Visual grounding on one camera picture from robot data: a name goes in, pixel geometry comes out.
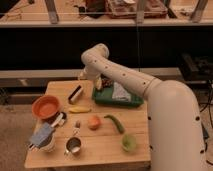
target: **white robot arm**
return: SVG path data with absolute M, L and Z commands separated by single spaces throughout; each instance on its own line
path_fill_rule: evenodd
M 200 112 L 191 89 L 115 64 L 108 56 L 104 44 L 86 50 L 81 76 L 94 80 L 103 74 L 147 100 L 152 171 L 207 171 Z

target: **metal cup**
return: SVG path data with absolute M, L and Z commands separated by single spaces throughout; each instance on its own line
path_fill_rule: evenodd
M 66 150 L 64 155 L 68 155 L 69 153 L 73 155 L 79 154 L 81 149 L 81 140 L 77 137 L 70 138 L 66 143 Z

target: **green pepper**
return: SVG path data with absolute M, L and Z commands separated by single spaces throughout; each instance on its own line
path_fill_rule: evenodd
M 117 129 L 118 129 L 120 134 L 123 134 L 125 132 L 125 129 L 124 129 L 123 125 L 121 124 L 121 122 L 115 116 L 106 115 L 106 116 L 104 116 L 104 118 L 111 119 L 114 122 L 114 124 L 117 127 Z

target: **orange bowl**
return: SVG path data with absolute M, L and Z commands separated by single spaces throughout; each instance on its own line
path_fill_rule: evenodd
M 59 111 L 59 100 L 52 95 L 43 95 L 32 104 L 32 113 L 39 119 L 48 119 Z

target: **green box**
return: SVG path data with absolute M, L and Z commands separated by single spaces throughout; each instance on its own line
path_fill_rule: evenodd
M 114 90 L 113 86 L 103 88 L 100 91 L 94 88 L 92 93 L 92 99 L 97 104 L 119 105 L 119 106 L 128 106 L 128 107 L 138 107 L 144 102 L 142 98 L 132 93 L 130 93 L 131 101 L 112 99 L 113 90 Z

